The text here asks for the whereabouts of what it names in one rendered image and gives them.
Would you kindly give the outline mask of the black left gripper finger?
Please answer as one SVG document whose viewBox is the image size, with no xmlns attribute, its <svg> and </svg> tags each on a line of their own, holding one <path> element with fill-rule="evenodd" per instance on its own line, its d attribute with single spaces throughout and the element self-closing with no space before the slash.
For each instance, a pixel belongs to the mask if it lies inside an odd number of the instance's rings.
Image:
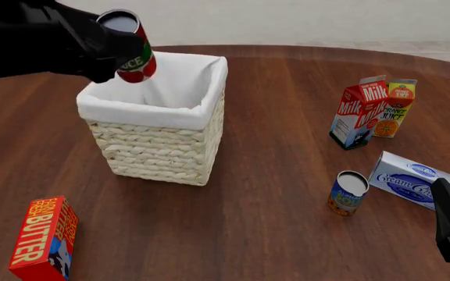
<svg viewBox="0 0 450 281">
<path fill-rule="evenodd" d="M 126 62 L 141 55 L 145 39 L 138 34 L 95 27 L 86 36 L 87 78 L 104 83 Z"/>
</svg>

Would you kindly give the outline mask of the red tomato sauce can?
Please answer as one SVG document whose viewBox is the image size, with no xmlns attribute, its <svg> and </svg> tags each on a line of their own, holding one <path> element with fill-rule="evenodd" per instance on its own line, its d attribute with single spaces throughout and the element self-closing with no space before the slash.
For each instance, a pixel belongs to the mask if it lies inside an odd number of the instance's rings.
<svg viewBox="0 0 450 281">
<path fill-rule="evenodd" d="M 156 60 L 145 30 L 138 16 L 125 9 L 114 9 L 101 14 L 97 23 L 110 30 L 137 35 L 142 44 L 136 47 L 135 55 L 117 70 L 117 74 L 124 81 L 136 84 L 146 81 L 156 70 Z"/>
</svg>

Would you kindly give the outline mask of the white wicker basket with liner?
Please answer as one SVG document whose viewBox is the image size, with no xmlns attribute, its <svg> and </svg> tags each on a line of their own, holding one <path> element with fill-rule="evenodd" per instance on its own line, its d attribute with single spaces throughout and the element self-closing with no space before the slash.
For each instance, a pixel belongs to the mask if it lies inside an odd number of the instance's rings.
<svg viewBox="0 0 450 281">
<path fill-rule="evenodd" d="M 150 79 L 116 77 L 77 95 L 80 117 L 116 175 L 204 186 L 223 135 L 223 56 L 156 52 Z"/>
</svg>

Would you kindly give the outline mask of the white cream cheese box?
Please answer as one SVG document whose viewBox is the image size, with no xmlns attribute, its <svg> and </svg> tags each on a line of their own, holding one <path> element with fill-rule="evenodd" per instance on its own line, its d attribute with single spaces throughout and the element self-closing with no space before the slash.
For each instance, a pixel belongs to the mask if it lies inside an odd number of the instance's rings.
<svg viewBox="0 0 450 281">
<path fill-rule="evenodd" d="M 450 183 L 448 173 L 383 151 L 368 182 L 373 187 L 434 210 L 430 186 L 439 178 Z"/>
</svg>

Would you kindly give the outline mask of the blue alphabet soup can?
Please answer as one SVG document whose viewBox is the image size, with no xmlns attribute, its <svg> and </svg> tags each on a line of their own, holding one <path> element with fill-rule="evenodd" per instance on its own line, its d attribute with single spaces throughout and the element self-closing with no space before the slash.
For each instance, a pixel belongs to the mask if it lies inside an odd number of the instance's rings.
<svg viewBox="0 0 450 281">
<path fill-rule="evenodd" d="M 327 202 L 339 215 L 354 215 L 369 188 L 370 185 L 363 175 L 355 171 L 343 170 L 338 173 Z"/>
</svg>

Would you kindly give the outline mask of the yellow orange juice carton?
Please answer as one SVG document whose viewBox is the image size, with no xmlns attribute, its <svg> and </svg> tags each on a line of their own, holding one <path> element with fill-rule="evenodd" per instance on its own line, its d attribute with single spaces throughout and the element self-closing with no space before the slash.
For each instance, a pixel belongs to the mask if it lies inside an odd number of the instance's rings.
<svg viewBox="0 0 450 281">
<path fill-rule="evenodd" d="M 374 137 L 393 138 L 395 136 L 416 98 L 416 84 L 417 80 L 391 79 L 387 86 L 387 105 L 378 117 L 378 123 L 373 132 Z"/>
</svg>

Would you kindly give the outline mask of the red and white milk carton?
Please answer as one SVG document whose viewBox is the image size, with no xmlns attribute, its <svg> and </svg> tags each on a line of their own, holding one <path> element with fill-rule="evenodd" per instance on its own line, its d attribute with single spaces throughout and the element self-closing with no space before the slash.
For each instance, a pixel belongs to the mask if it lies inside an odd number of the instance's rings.
<svg viewBox="0 0 450 281">
<path fill-rule="evenodd" d="M 385 79 L 385 75 L 372 76 L 345 88 L 329 132 L 343 149 L 368 144 L 388 104 Z"/>
</svg>

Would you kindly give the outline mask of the red butter box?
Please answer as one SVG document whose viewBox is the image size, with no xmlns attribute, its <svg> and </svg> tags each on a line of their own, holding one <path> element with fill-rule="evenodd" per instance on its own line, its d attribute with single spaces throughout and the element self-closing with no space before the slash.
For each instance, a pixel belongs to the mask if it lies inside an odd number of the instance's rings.
<svg viewBox="0 0 450 281">
<path fill-rule="evenodd" d="M 9 271 L 22 281 L 69 281 L 78 223 L 64 196 L 32 201 Z"/>
</svg>

